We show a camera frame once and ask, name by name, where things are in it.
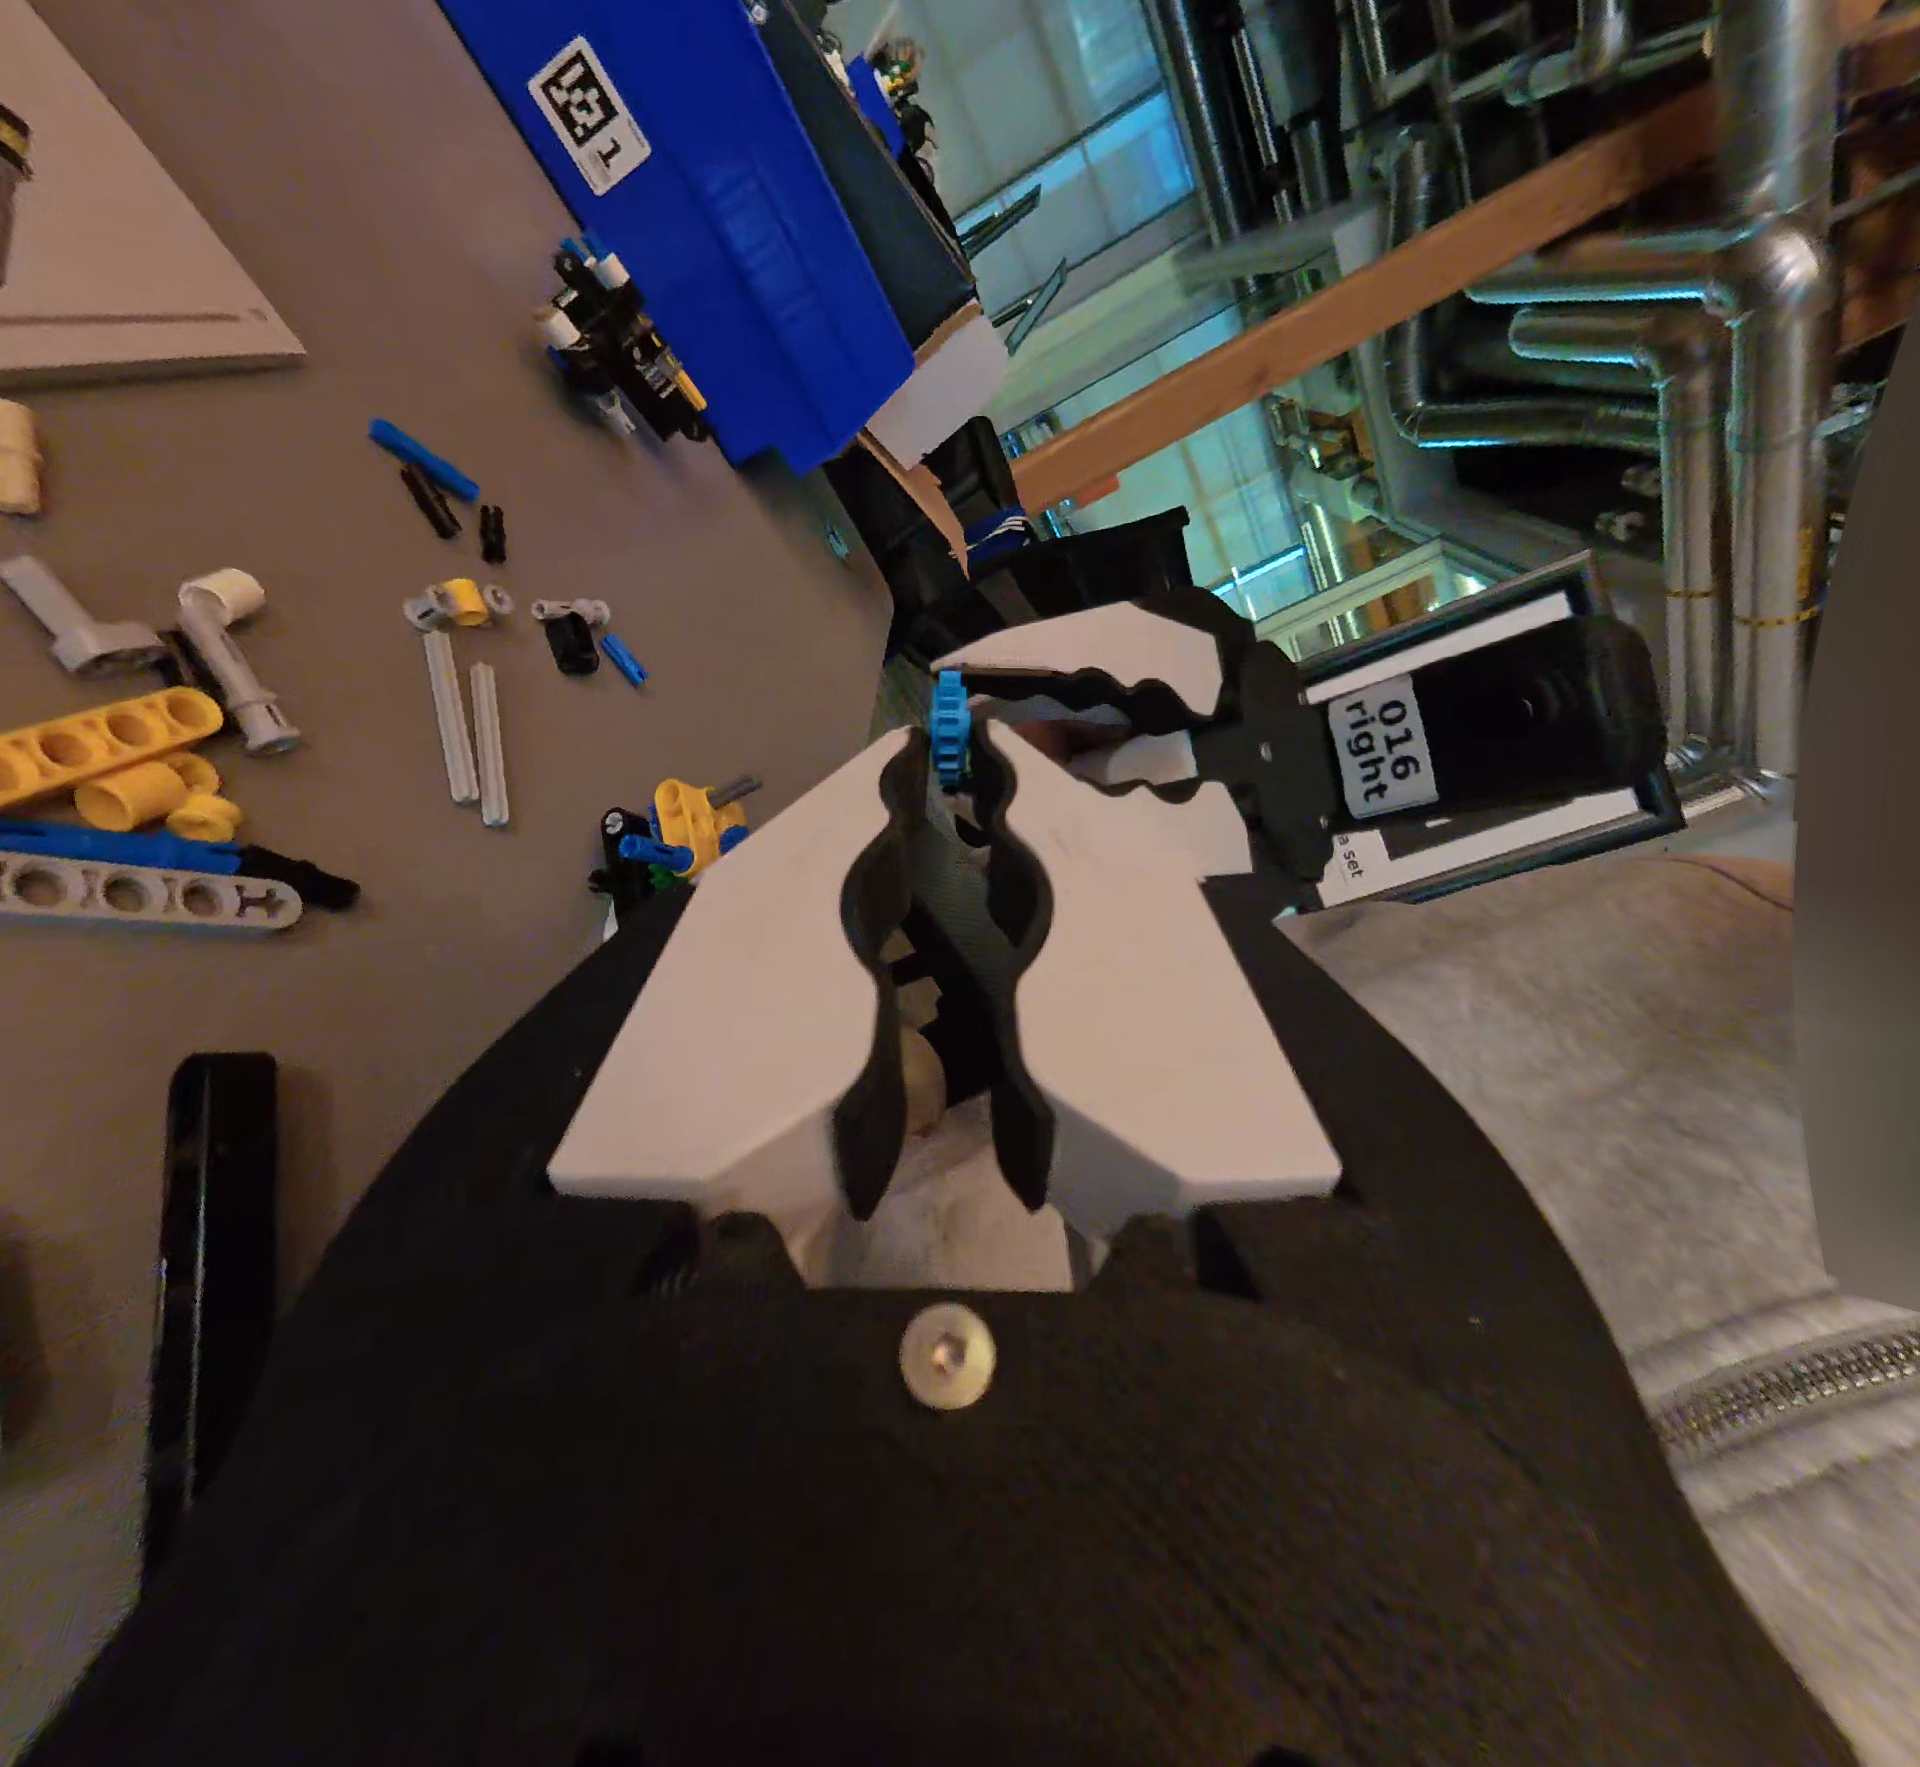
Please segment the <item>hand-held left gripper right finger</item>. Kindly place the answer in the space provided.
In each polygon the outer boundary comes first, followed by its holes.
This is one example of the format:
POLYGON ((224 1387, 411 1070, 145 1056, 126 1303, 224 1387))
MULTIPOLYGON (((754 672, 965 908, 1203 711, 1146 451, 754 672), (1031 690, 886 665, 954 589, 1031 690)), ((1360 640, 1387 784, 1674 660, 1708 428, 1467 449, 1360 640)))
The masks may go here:
POLYGON ((1042 884, 1010 1029, 1023 1098, 1050 1131, 1043 1201, 1065 1222, 1134 1222, 1328 1196, 1339 1154, 1206 880, 1006 727, 977 727, 976 760, 995 857, 1031 859, 1042 884))

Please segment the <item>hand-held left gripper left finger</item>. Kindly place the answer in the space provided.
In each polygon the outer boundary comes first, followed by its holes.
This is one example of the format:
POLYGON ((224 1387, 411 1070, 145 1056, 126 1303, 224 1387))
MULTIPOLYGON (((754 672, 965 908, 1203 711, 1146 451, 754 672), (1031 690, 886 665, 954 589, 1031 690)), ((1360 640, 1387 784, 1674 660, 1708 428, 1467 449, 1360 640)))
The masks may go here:
POLYGON ((686 898, 547 1161, 562 1196, 868 1222, 905 1142, 897 983, 927 734, 897 727, 686 898))

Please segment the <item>yellow lego gear assembly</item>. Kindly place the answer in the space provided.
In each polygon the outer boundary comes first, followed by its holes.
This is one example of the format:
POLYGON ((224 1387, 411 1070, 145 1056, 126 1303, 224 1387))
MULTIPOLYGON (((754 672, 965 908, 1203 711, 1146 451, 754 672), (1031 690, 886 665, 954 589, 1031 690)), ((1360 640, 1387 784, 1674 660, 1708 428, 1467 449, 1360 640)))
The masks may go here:
POLYGON ((645 808, 608 808, 597 822, 597 866, 587 888, 626 908, 695 884, 751 829, 743 803, 759 792, 746 775, 722 786, 662 779, 645 808))

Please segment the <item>long grey lego axle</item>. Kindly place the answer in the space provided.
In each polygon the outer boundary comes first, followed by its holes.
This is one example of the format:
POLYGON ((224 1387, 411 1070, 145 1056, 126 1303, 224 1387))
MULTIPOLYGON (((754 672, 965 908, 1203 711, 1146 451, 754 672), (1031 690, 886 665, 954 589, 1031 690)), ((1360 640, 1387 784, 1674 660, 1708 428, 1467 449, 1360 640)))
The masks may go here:
POLYGON ((476 759, 478 815, 485 826, 502 829, 513 822, 513 799, 505 764, 505 724, 489 665, 467 666, 470 739, 476 759))
POLYGON ((418 642, 426 662, 426 687, 436 709, 450 796, 454 806, 478 806, 478 768, 452 640, 443 632, 422 632, 418 642))

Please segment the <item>long black lego piece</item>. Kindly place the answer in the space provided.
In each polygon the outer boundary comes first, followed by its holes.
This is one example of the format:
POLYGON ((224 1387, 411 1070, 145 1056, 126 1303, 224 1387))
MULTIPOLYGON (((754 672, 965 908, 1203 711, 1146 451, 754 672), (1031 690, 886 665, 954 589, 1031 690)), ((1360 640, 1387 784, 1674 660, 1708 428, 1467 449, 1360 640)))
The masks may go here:
POLYGON ((167 1084, 149 1347, 141 1583, 217 1477, 254 1400, 277 1295, 277 1063, 195 1054, 167 1084))

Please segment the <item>black lego subassembly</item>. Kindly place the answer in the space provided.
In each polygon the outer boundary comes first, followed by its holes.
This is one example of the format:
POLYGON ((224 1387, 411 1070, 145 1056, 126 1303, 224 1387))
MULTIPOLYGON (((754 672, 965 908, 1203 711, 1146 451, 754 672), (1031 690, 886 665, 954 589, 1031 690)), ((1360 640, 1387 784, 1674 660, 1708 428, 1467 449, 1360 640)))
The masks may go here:
POLYGON ((626 263, 600 241, 565 236, 538 311, 550 366, 616 435, 707 440, 707 399, 662 337, 626 263))

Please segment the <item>light grey thin lego liftarm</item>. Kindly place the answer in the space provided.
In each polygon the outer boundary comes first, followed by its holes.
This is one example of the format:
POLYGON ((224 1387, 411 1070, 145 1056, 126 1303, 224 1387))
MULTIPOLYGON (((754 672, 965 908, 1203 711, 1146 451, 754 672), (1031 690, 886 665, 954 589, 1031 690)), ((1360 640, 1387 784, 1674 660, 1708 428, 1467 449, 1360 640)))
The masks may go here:
POLYGON ((2 852, 5 921, 277 938, 304 916, 299 894, 270 880, 2 852))

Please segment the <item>blue thin lego liftarm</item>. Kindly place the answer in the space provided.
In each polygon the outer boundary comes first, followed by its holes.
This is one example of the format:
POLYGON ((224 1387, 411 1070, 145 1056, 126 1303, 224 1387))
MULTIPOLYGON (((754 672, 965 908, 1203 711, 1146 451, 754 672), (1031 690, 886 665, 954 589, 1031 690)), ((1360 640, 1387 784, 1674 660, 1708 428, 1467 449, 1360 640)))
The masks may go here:
POLYGON ((82 825, 2 818, 2 852, 50 859, 89 859, 120 868, 195 872, 217 877, 270 880, 328 910, 354 910, 361 884, 310 859, 295 859, 242 841, 186 841, 185 835, 118 835, 82 825))

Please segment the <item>long blue lego pin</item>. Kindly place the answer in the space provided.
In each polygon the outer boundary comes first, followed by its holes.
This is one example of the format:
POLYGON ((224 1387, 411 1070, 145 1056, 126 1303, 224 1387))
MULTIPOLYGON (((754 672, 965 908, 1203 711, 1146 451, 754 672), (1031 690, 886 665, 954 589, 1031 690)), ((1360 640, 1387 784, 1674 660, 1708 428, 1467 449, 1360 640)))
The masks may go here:
POLYGON ((454 497, 467 508, 478 505, 483 491, 466 472, 461 472, 443 456, 436 456, 430 446, 423 446, 415 435, 399 429, 393 422, 382 416, 370 420, 370 439, 388 457, 399 461, 401 465, 414 465, 418 478, 432 483, 439 491, 454 497))

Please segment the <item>grey lego angle connector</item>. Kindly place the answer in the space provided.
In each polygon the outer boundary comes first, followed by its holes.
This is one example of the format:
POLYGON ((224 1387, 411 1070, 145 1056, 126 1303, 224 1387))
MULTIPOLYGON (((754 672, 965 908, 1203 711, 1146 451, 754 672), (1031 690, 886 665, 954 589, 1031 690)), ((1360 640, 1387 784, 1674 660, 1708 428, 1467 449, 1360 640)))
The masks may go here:
POLYGON ((2 563, 2 588, 47 632, 47 644, 65 676, 151 669, 167 660, 167 644, 155 629, 97 620, 32 555, 2 563))

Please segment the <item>lego instruction booklet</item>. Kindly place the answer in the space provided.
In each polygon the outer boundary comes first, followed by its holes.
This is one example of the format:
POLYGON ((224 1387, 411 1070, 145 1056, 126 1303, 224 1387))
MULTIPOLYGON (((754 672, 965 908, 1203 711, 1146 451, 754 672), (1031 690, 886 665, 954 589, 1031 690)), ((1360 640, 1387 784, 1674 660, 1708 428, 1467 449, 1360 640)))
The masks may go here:
POLYGON ((2 395, 306 347, 28 0, 2 0, 2 395))

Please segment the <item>black chair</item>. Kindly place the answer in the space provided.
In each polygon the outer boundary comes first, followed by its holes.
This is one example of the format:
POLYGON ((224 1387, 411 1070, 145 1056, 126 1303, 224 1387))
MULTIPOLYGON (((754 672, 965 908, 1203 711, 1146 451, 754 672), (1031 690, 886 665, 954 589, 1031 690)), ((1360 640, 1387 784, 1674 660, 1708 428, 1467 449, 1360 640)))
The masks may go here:
POLYGON ((927 669, 983 633, 1193 585, 1186 508, 1058 535, 1018 508, 992 420, 973 416, 927 456, 958 518, 958 566, 925 511, 868 449, 827 461, 827 483, 890 588, 883 660, 927 669))

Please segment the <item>wooden beam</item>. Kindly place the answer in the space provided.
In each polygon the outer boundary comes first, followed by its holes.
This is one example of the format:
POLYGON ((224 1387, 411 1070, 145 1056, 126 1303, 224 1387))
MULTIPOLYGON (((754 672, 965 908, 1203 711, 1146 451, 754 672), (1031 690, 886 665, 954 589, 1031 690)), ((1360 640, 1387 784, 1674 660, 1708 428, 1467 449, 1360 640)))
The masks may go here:
POLYGON ((1371 264, 1266 316, 1236 340, 1155 377, 1010 465, 1036 515, 1080 498, 1124 468, 1257 405, 1483 276, 1569 236, 1591 220, 1715 156, 1719 92, 1702 83, 1597 136, 1371 264))

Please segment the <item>blue plastic bin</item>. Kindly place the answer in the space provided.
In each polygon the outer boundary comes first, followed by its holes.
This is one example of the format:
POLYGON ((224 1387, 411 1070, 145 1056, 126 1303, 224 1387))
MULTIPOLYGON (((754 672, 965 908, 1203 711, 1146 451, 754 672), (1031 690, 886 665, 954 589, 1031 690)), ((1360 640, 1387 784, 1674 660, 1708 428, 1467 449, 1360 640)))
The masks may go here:
POLYGON ((973 269, 791 0, 436 0, 742 464, 848 451, 973 269))

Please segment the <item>metal ducts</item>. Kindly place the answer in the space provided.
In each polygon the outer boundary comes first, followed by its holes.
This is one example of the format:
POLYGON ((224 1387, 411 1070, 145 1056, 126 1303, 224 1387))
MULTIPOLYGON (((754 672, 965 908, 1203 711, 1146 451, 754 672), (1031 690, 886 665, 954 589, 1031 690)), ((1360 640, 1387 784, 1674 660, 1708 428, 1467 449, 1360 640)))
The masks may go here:
MULTIPOLYGON (((1659 72, 1681 42, 1635 48, 1631 0, 1576 0, 1572 25, 1568 53, 1527 54, 1499 92, 1531 105, 1631 70, 1659 72)), ((1664 555, 1668 701, 1684 715, 1681 748, 1715 745, 1770 778, 1797 771, 1803 632, 1821 585, 1816 429, 1838 355, 1832 177, 1839 53, 1857 25, 1842 0, 1714 0, 1695 45, 1719 92, 1715 156, 1456 293, 1513 309, 1514 327, 1560 327, 1550 365, 1642 362, 1667 392, 1708 381, 1719 411, 1710 435, 1697 457, 1664 465, 1674 473, 1664 483, 1674 530, 1664 555)), ((1433 178, 1407 172, 1410 156, 1405 137, 1392 152, 1374 258, 1422 235, 1403 220, 1433 178)), ((1412 451, 1652 456, 1655 433, 1678 433, 1674 407, 1594 389, 1433 396, 1426 316, 1448 301, 1350 349, 1360 352, 1376 479, 1363 512, 1407 531, 1467 512, 1452 478, 1412 451)))

